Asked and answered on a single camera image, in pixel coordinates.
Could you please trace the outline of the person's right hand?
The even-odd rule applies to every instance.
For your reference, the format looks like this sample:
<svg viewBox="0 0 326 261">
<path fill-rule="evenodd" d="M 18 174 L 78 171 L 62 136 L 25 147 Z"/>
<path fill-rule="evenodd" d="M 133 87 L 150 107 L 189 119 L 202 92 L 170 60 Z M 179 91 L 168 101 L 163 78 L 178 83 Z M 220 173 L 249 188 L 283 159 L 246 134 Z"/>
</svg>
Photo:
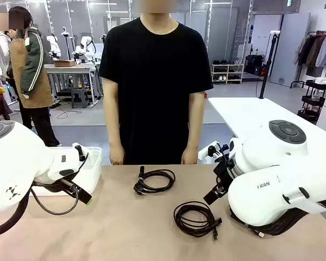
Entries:
<svg viewBox="0 0 326 261">
<path fill-rule="evenodd" d="M 121 145 L 110 146 L 109 159 L 112 165 L 123 165 L 124 156 L 125 156 L 125 152 Z"/>
</svg>

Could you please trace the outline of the person's left hand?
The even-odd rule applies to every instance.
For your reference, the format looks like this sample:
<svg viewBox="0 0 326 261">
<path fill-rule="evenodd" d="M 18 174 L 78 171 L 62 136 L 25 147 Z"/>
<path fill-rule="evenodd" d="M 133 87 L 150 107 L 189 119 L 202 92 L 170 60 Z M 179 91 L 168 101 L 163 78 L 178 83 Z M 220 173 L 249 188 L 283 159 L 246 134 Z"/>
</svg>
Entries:
<svg viewBox="0 0 326 261">
<path fill-rule="evenodd" d="M 181 157 L 181 164 L 192 165 L 197 164 L 198 161 L 198 149 L 186 148 Z"/>
</svg>

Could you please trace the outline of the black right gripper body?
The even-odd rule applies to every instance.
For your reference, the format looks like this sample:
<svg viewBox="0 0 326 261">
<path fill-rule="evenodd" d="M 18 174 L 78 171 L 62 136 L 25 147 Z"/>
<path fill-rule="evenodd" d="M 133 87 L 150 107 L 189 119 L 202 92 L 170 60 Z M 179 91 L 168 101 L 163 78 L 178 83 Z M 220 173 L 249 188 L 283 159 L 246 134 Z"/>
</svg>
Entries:
<svg viewBox="0 0 326 261">
<path fill-rule="evenodd" d="M 214 168 L 214 173 L 217 176 L 217 187 L 222 190 L 228 190 L 235 176 L 232 173 L 234 163 L 232 160 L 222 160 Z"/>
</svg>

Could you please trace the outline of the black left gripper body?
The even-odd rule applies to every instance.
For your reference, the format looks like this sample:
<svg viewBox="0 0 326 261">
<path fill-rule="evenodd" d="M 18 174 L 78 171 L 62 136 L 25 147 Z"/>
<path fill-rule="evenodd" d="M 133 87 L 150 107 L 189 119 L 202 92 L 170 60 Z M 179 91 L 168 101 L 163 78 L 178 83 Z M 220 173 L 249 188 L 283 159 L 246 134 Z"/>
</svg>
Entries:
<svg viewBox="0 0 326 261">
<path fill-rule="evenodd" d="M 46 188 L 50 192 L 64 191 L 69 195 L 72 195 L 72 194 L 76 195 L 78 193 L 77 186 L 73 182 L 63 179 L 63 178 L 55 181 L 52 184 L 43 184 L 43 183 L 34 181 L 34 186 Z"/>
</svg>

